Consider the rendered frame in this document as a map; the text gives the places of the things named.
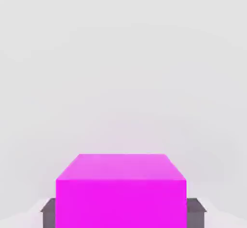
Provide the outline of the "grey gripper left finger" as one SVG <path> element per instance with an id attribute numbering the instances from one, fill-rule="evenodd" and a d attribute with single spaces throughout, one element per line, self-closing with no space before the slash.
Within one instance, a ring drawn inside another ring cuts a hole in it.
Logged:
<path id="1" fill-rule="evenodd" d="M 55 198 L 40 199 L 30 208 L 28 228 L 55 228 Z"/>

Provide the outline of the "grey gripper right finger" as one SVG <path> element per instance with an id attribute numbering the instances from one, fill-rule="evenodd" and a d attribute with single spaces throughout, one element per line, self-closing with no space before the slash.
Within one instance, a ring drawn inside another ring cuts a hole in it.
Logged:
<path id="1" fill-rule="evenodd" d="M 187 198 L 187 228 L 218 228 L 218 211 L 210 200 Z"/>

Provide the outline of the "small magenta cube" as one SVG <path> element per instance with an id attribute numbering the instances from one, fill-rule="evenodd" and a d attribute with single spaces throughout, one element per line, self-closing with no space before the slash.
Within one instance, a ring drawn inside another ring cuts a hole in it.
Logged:
<path id="1" fill-rule="evenodd" d="M 58 176 L 55 228 L 187 228 L 187 183 L 164 154 L 80 154 Z"/>

